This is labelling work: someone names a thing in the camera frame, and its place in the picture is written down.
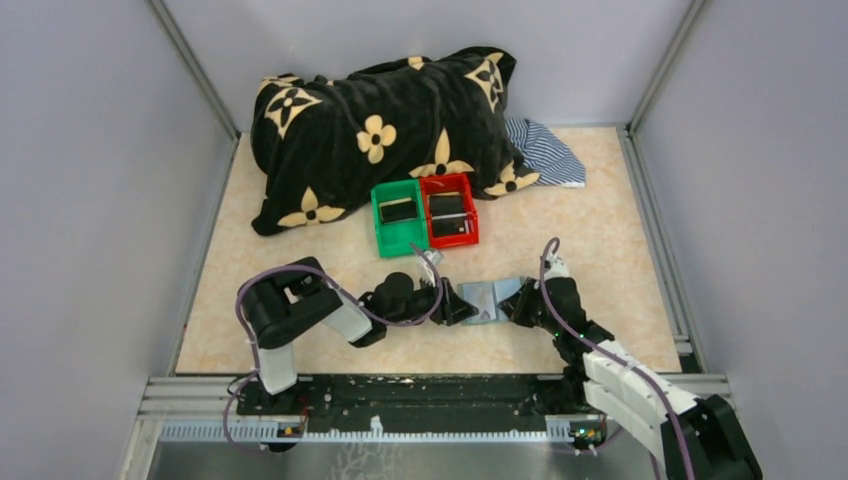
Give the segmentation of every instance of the red plastic bin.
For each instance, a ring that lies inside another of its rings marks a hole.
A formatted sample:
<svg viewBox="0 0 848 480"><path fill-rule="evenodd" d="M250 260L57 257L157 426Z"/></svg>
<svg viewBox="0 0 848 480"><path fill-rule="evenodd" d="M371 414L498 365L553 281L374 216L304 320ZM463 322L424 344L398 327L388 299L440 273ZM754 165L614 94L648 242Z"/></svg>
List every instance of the red plastic bin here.
<svg viewBox="0 0 848 480"><path fill-rule="evenodd" d="M427 235L430 238L431 247L448 248L480 243L480 231L477 226L477 209L474 208L474 200L471 197L471 185L468 183L468 177L464 173L421 177L418 179L418 182L421 185L424 215L427 218ZM462 204L468 219L468 231L457 235L433 237L433 216L430 213L429 197L434 193L448 192L459 192L462 196Z"/></svg>

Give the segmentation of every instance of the black blanket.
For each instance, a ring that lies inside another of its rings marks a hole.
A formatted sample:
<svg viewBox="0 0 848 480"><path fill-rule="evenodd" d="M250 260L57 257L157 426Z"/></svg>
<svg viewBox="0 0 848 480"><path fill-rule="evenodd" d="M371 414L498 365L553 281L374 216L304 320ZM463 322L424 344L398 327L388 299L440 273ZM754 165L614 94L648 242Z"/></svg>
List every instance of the black blanket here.
<svg viewBox="0 0 848 480"><path fill-rule="evenodd" d="M251 146L268 176L253 220L260 235L344 218L378 183L465 172L476 198L535 182L507 137L503 111L515 59L472 47L410 57L312 82L265 78Z"/></svg>

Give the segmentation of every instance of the green plastic bin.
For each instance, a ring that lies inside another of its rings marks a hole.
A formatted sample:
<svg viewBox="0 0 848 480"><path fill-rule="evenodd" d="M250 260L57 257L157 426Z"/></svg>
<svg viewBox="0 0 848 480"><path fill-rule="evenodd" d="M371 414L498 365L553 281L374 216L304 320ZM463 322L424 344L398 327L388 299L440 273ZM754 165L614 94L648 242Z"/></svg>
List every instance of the green plastic bin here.
<svg viewBox="0 0 848 480"><path fill-rule="evenodd" d="M384 225L380 218L379 205L402 198L415 200L418 217ZM398 257L414 253L409 242L414 243L421 250L430 248L430 240L427 236L427 219L424 217L421 186L418 184L418 180L401 180L377 185L371 190L371 206L374 210L377 249L380 251L381 257Z"/></svg>

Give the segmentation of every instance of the purple cable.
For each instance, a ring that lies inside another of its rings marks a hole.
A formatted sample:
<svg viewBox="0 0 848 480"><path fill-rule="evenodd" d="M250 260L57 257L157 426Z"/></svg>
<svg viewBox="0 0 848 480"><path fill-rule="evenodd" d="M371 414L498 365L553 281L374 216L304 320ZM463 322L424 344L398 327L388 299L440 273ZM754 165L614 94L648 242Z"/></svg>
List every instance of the purple cable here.
<svg viewBox="0 0 848 480"><path fill-rule="evenodd" d="M662 476L660 475L660 465L657 463L657 457L655 457L653 453L649 455L651 457L651 468L654 469L654 479L662 480Z"/></svg>
<svg viewBox="0 0 848 480"><path fill-rule="evenodd" d="M422 323L427 321L427 319L430 318L430 316L433 315L433 313L436 312L436 309L439 308L439 304L442 303L442 297L444 296L444 291L443 291L444 288L442 287L442 277L439 276L439 272L436 270L436 266L433 265L433 262L431 262L430 259L427 258L426 255L424 255L424 252L422 252L420 248L418 248L414 243L410 243L409 246L412 247L412 250L415 252L416 255L418 255L422 260L424 260L424 263L427 265L427 268L429 268L430 271L433 272L433 277L435 278L436 288L437 288L437 291L438 291L438 293L436 294L436 301L433 302L433 306L430 308L430 310L428 310L427 313L425 313L421 317L419 317L419 318L417 318L417 319L415 319L411 322L396 323L396 322L386 320L385 318L379 317L377 315L374 315L373 313L371 313L370 311L368 311L367 309L365 309L364 307L359 305L359 299L354 297L353 295L351 295L347 290L343 289L341 286L339 286L339 284L336 283L336 281L333 280L329 275L327 275L326 272L318 270L317 268L307 267L305 265L283 265L281 267L274 267L274 268L271 268L269 270L265 270L264 272L259 273L255 277L244 282L242 284L242 286L239 287L238 295L236 296L236 318L238 318L239 323L241 323L242 328L244 328L245 333L247 333L247 338L250 340L250 349L251 349L251 352L253 353L254 368L257 371L259 370L259 349L257 347L256 337L254 337L254 335L253 335L253 329L250 328L250 325L247 323L247 320L244 318L244 314L241 311L241 307L244 304L244 296L247 293L247 291L250 289L250 287L252 287L252 286L256 285L257 283L259 283L260 281L270 277L271 275L276 275L278 273L282 273L282 272L306 272L306 273L311 273L313 275L317 275L322 280L327 282L327 284L331 288L337 290L339 293L344 295L348 300L353 302L354 305L359 305L359 309L368 318L370 318L370 319L372 319L376 322L382 323L384 325L388 325L390 327L414 327L416 325L421 325Z"/></svg>
<svg viewBox="0 0 848 480"><path fill-rule="evenodd" d="M437 288L437 291L438 291L438 293L436 294L436 301L433 302L433 306L430 308L430 310L428 310L427 313L425 313L421 317L419 317L419 318L417 318L417 319L415 319L411 322L396 323L396 322L386 320L385 318L379 317L377 315L374 315L373 313L368 311L365 307L360 305L358 298L354 297L347 290L345 290L341 286L339 286L339 284L336 283L336 281L333 280L329 275L327 275L327 273L325 273L321 270L318 270L317 268L307 267L305 265L283 265L281 267L271 268L271 269L265 270L262 273L259 273L255 277L244 282L242 284L242 286L239 287L238 294L236 295L236 318L238 318L239 323L241 323L242 328L244 328L245 333L247 333L248 340L250 340L250 352L253 354L253 372L251 372L247 377L245 377L244 382L242 382L242 384L239 385L238 388L236 388L236 390L233 392L233 394L230 396L229 400L227 401L227 406L224 409L224 437L227 439L227 442L230 445L232 445L233 447L235 447L237 450L239 450L241 452L250 453L250 454L257 453L253 450L247 450L247 449L239 447L238 444L233 441L233 438L230 435L230 430L229 430L229 428L227 428L227 421L228 421L229 415L230 415L230 407L232 407L233 402L239 396L239 394L244 389L244 387L247 386L247 384L250 383L250 381L253 378L259 377L259 347L258 347L257 342L256 342L256 337L253 334L253 329L250 328L250 325L247 323L247 320L244 318L244 314L241 311L242 305L244 304L244 296L247 293L247 291L250 290L250 288L252 286L256 285L260 281L270 277L271 275L276 275L278 273L282 273L282 272L311 273L313 275L317 275L322 280L327 282L327 284L331 288L340 292L348 300L353 302L354 305L358 305L359 309L362 311L362 313L364 313L368 318L371 318L372 320L374 320L376 322L380 322L384 325L388 325L388 326L391 326L391 327L414 327L416 325L421 325L422 323L426 322L427 319L430 318L430 316L433 315L433 313L436 312L436 310L439 308L439 305L442 303L442 297L444 296L444 287L442 286L442 277L439 276L439 272L436 270L436 266L433 265L433 262L431 262L430 259L427 258L426 255L424 255L424 252L421 251L421 249L418 248L418 246L416 246L414 243L410 243L409 246L412 247L412 250L415 252L416 255L418 255L422 260L424 260L424 264L427 265L427 268L429 268L430 271L433 272L433 278L435 280L436 288Z"/></svg>
<svg viewBox="0 0 848 480"><path fill-rule="evenodd" d="M554 237L548 241L548 244L545 245L545 251L542 252L542 261L539 265L539 286L542 289L542 298L545 300L545 306L548 307L548 310L551 312L551 315L559 322L562 328L568 332L569 335L576 338L583 345L591 348L592 350L599 352L615 363L621 365L622 367L627 366L627 362L619 357L618 355L610 352L609 350L599 346L595 342L582 338L576 330L571 328L571 326L562 319L559 313L554 308L553 303L551 302L550 295L548 294L548 289L545 286L545 261L548 258L549 253L556 254L557 250L559 250L559 238ZM686 470L686 478L688 480L695 480L695 469L692 467L692 458L689 455L689 448L686 446L686 439L683 437L683 428L680 426L680 419L677 418L677 414L674 413L674 408L671 406L671 402L669 402L668 397L663 393L662 387L657 384L657 382L651 378L648 374L642 371L641 368L633 368L633 372L639 376L642 380L645 381L653 390L656 392L666 411L668 412L668 418L671 420L671 426L674 429L674 436L677 438L677 446L680 448L680 454L683 456L683 467Z"/></svg>
<svg viewBox="0 0 848 480"><path fill-rule="evenodd" d="M241 453L244 453L246 455L264 455L267 452L265 450L256 451L256 450L250 450L248 448L243 448L241 445L236 443L235 440L233 440L233 436L230 434L230 425L229 425L230 408L233 407L233 402L236 400L236 398L239 395L241 395L241 391L244 390L244 387L246 387L247 384L251 382L251 380L253 380L254 378L257 378L258 376L259 376L259 370L254 370L254 371L250 372L246 377L244 377L244 381L242 381L241 385L239 385L238 388L236 388L236 390L233 392L233 394L230 395L229 400L227 400L227 406L224 407L224 438L227 439L227 443L229 443L233 448L235 448L236 450L238 450Z"/></svg>

